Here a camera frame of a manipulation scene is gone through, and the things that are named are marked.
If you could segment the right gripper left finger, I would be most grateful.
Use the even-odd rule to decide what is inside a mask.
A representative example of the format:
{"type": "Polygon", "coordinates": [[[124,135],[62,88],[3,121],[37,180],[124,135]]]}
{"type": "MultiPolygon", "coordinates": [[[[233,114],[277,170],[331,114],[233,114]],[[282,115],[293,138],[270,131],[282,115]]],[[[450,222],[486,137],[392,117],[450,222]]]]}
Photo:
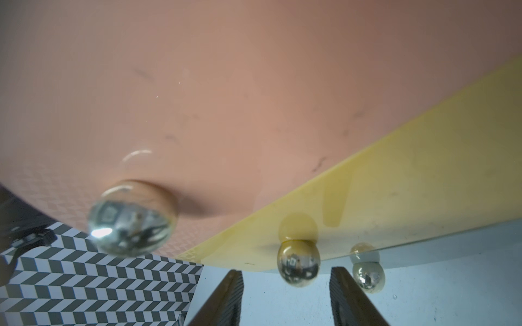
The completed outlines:
{"type": "Polygon", "coordinates": [[[230,270],[188,325],[238,326],[243,290],[242,272],[230,270]]]}

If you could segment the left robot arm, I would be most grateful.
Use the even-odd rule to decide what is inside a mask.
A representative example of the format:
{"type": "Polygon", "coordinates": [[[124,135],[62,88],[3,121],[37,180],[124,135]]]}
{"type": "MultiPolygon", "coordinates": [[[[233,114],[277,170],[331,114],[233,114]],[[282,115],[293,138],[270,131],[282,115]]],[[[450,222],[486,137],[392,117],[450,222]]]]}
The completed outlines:
{"type": "Polygon", "coordinates": [[[1,256],[2,286],[10,282],[20,256],[37,247],[48,247],[57,240],[50,229],[54,223],[53,218],[1,188],[1,252],[14,250],[10,260],[1,256]]]}

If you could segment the orange top drawer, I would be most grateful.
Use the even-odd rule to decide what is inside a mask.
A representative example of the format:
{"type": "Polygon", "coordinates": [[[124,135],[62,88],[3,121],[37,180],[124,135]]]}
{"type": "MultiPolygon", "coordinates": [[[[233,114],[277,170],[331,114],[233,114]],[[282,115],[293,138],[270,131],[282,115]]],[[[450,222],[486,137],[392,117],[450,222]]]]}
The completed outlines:
{"type": "Polygon", "coordinates": [[[173,257],[520,55],[520,1],[2,1],[1,184],[156,184],[173,257]]]}

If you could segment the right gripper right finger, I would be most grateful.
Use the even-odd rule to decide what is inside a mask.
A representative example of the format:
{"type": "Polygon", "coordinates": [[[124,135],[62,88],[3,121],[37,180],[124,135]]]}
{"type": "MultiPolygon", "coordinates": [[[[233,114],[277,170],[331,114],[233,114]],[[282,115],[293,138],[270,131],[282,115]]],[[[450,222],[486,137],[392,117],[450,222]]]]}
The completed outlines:
{"type": "Polygon", "coordinates": [[[335,326],[389,326],[344,267],[330,274],[330,300],[335,326]]]}

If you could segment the yellow drawer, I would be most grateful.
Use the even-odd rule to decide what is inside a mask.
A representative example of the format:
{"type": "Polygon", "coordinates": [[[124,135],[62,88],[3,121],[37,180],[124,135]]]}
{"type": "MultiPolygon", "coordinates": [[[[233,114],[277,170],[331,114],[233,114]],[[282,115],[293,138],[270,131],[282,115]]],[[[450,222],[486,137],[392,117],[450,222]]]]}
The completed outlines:
{"type": "Polygon", "coordinates": [[[312,283],[330,259],[521,217],[521,60],[185,251],[312,283]]]}

